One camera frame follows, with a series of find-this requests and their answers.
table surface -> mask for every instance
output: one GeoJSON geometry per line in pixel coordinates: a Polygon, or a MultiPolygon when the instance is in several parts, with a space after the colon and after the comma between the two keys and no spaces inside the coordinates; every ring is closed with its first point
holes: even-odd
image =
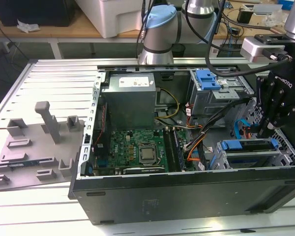
{"type": "MultiPolygon", "coordinates": [[[[242,2],[231,2],[233,5],[233,9],[225,9],[224,12],[229,18],[236,20],[238,15],[238,9],[242,7],[242,2]]],[[[252,15],[250,24],[251,25],[261,25],[261,20],[264,16],[255,16],[252,15]]],[[[97,31],[97,29],[93,26],[93,24],[89,21],[86,15],[77,11],[75,18],[70,26],[68,27],[52,27],[52,26],[41,26],[41,30],[24,33],[20,31],[16,27],[4,27],[0,22],[0,27],[4,31],[4,33],[9,37],[32,37],[32,38],[42,38],[42,37],[53,37],[53,38],[101,38],[102,36],[97,31]]],[[[138,36],[139,31],[133,30],[129,32],[120,33],[118,35],[119,38],[136,38],[138,36]]],[[[256,34],[269,34],[271,32],[267,30],[261,29],[248,29],[245,28],[244,34],[241,38],[246,36],[254,36],[256,34]]],[[[218,34],[214,36],[214,39],[225,39],[227,35],[227,29],[224,24],[221,24],[218,34]]]]}
{"type": "MultiPolygon", "coordinates": [[[[244,59],[212,59],[212,63],[225,64],[225,60],[239,63],[244,59]]],[[[133,59],[122,61],[135,63],[133,59]]],[[[51,114],[58,121],[70,115],[87,120],[95,71],[97,65],[104,65],[104,62],[109,63],[109,60],[40,60],[29,64],[2,102],[5,106],[0,112],[0,150],[8,134],[4,128],[10,118],[22,117],[26,124],[42,123],[33,111],[37,101],[48,100],[51,114]]],[[[23,236],[77,236],[83,231],[95,236],[179,233],[237,236],[241,234],[240,229],[257,231],[250,236],[295,235],[295,198],[271,214],[93,226],[78,201],[68,199],[69,185],[65,182],[0,191],[0,236],[16,232],[22,232],[23,236]]]]}

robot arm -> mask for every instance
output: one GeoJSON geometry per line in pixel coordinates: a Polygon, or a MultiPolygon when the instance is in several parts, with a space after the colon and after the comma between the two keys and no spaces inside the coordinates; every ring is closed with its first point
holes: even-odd
{"type": "Polygon", "coordinates": [[[274,129],[295,125],[295,2],[285,24],[286,34],[255,35],[244,39],[241,54],[249,61],[292,60],[257,78],[257,105],[262,118],[252,132],[269,137],[274,129]]]}
{"type": "MultiPolygon", "coordinates": [[[[201,41],[187,24],[185,3],[182,9],[181,12],[176,11],[170,5],[152,8],[142,37],[144,48],[139,56],[139,64],[173,64],[172,44],[201,41]]],[[[203,37],[210,34],[216,20],[212,0],[190,0],[187,11],[193,28],[203,37]]]]}

computer case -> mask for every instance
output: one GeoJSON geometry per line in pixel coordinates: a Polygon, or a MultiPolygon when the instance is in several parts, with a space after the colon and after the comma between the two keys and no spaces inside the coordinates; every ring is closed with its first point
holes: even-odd
{"type": "Polygon", "coordinates": [[[17,20],[40,26],[66,27],[75,12],[74,0],[0,0],[0,20],[16,26],[17,20]]]}

blue plastic latch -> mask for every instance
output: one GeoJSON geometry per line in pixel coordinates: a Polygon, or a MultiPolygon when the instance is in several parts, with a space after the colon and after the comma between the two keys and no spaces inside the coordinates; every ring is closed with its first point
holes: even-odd
{"type": "Polygon", "coordinates": [[[272,138],[271,139],[271,143],[275,147],[275,149],[278,149],[279,148],[279,143],[277,142],[276,139],[272,138]]]}
{"type": "Polygon", "coordinates": [[[216,155],[214,155],[214,157],[212,158],[212,160],[211,160],[211,162],[210,162],[210,164],[209,164],[209,166],[208,166],[208,169],[209,169],[209,170],[211,170],[212,165],[213,165],[215,159],[216,159],[216,155]]]}
{"type": "Polygon", "coordinates": [[[242,149],[240,141],[238,140],[227,140],[221,143],[223,150],[242,149]]]}
{"type": "Polygon", "coordinates": [[[221,86],[216,82],[216,76],[209,70],[196,70],[197,79],[202,90],[220,90],[221,86]]]}

white box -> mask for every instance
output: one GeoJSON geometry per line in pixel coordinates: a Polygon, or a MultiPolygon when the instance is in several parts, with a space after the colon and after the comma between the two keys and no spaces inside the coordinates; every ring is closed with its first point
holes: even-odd
{"type": "Polygon", "coordinates": [[[141,28],[142,0],[75,1],[103,38],[141,28]]]}

